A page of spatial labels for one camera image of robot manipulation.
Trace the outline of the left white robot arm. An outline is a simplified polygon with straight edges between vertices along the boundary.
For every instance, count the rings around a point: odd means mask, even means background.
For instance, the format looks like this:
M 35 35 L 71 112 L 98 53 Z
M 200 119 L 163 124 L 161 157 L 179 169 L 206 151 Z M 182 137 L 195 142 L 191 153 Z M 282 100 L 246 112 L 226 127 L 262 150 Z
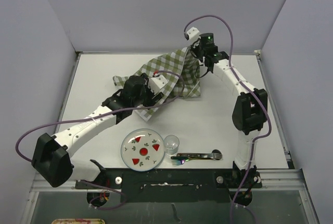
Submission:
M 166 84 L 163 75 L 130 76 L 122 89 L 108 97 L 81 123 L 52 136 L 42 134 L 36 143 L 32 166 L 54 188 L 69 179 L 87 180 L 94 188 L 102 187 L 106 182 L 105 168 L 90 157 L 85 162 L 71 158 L 99 133 L 129 117 L 134 107 L 157 105 Z

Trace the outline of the green white checkered tablecloth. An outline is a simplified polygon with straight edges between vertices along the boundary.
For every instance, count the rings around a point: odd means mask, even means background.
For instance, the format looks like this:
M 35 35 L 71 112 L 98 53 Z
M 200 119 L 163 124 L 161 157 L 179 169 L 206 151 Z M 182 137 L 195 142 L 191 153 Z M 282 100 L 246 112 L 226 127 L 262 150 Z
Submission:
M 161 91 L 163 96 L 158 101 L 163 104 L 176 96 L 200 97 L 198 66 L 199 61 L 192 56 L 188 47 L 184 47 L 149 60 L 134 75 L 146 73 L 151 77 L 155 71 L 161 71 L 160 74 L 168 81 Z

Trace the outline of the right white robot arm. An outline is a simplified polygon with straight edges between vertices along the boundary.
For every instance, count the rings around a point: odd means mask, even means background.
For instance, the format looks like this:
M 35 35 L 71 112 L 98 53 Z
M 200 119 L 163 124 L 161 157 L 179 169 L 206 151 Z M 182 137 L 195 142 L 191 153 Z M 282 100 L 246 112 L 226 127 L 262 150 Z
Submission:
M 238 187 L 244 187 L 250 181 L 246 169 L 255 166 L 255 139 L 267 121 L 267 92 L 249 83 L 232 64 L 229 55 L 218 50 L 213 33 L 201 34 L 197 29 L 192 29 L 186 33 L 186 37 L 191 43 L 191 54 L 236 96 L 232 122 L 239 131 L 234 160 L 239 170 L 232 173 L 232 182 Z

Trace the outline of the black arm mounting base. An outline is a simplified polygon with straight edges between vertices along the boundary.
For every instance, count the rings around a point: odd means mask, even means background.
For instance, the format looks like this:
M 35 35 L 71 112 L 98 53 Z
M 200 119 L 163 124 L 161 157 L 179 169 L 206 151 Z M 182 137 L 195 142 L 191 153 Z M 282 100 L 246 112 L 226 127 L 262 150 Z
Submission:
M 131 169 L 107 169 L 85 183 L 78 181 L 76 189 L 88 190 L 87 201 L 103 206 L 105 187 L 120 191 L 120 201 L 126 203 L 196 203 L 212 201 L 236 202 L 248 205 L 252 190 L 262 188 L 258 171 L 236 169 L 152 169 L 136 172 Z

